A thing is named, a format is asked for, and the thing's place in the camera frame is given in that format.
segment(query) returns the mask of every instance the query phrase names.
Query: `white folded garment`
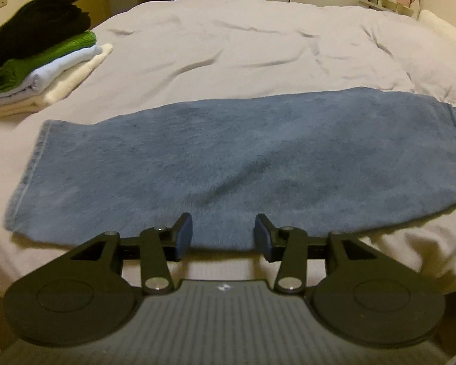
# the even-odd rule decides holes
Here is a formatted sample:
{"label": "white folded garment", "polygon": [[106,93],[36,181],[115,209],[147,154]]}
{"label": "white folded garment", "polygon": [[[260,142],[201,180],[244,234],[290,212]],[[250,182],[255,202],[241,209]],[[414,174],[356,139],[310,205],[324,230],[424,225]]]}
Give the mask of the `white folded garment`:
{"label": "white folded garment", "polygon": [[42,67],[36,68],[18,87],[0,93],[0,106],[19,102],[28,97],[41,94],[62,72],[74,67],[78,63],[91,60],[100,53],[102,53],[102,48],[98,45],[93,45],[92,47],[68,53]]}
{"label": "white folded garment", "polygon": [[113,45],[106,43],[101,48],[102,52],[93,57],[89,62],[79,63],[64,71],[51,82],[44,93],[29,97],[20,102],[0,106],[0,118],[24,112],[39,112],[69,96],[112,52]]}

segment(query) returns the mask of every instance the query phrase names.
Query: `white logo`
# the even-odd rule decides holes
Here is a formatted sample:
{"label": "white logo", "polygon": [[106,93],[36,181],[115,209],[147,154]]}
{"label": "white logo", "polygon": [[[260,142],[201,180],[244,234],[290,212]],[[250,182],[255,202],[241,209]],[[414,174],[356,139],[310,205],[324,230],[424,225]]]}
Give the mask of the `white logo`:
{"label": "white logo", "polygon": [[222,292],[226,292],[226,291],[231,290],[231,285],[228,285],[228,284],[226,284],[226,283],[223,283],[223,284],[220,284],[220,285],[218,286],[218,289],[219,289],[220,291],[222,291]]}

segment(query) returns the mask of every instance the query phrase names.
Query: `silver screw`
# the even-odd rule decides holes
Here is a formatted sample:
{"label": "silver screw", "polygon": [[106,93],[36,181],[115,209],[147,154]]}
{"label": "silver screw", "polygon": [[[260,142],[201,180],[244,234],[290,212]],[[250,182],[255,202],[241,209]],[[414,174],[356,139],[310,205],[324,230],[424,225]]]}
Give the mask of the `silver screw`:
{"label": "silver screw", "polygon": [[297,277],[284,277],[278,281],[278,286],[284,290],[293,291],[302,286],[302,281]]}
{"label": "silver screw", "polygon": [[169,286],[169,282],[164,277],[151,277],[145,280],[145,286],[151,290],[163,290]]}

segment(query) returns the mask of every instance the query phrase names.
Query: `cream folded garment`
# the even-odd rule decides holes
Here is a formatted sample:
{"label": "cream folded garment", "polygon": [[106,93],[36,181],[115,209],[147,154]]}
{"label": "cream folded garment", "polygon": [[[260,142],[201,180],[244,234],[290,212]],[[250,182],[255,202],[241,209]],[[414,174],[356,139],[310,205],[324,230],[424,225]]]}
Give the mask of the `cream folded garment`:
{"label": "cream folded garment", "polygon": [[90,61],[79,63],[64,71],[51,82],[42,94],[29,97],[13,104],[0,106],[0,118],[21,113],[39,112],[66,98],[103,62],[103,60],[105,60],[112,52],[113,45],[106,43],[105,45],[102,45],[101,48],[102,53],[96,55]]}

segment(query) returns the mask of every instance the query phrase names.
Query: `light blue folded garment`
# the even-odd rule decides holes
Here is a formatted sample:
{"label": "light blue folded garment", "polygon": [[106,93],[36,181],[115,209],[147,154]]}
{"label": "light blue folded garment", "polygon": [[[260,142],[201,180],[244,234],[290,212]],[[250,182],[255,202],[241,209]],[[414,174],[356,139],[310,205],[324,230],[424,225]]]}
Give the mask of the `light blue folded garment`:
{"label": "light blue folded garment", "polygon": [[99,55],[102,48],[98,45],[68,53],[31,72],[16,88],[0,93],[0,106],[19,102],[28,97],[41,94],[62,72],[74,65],[91,60]]}

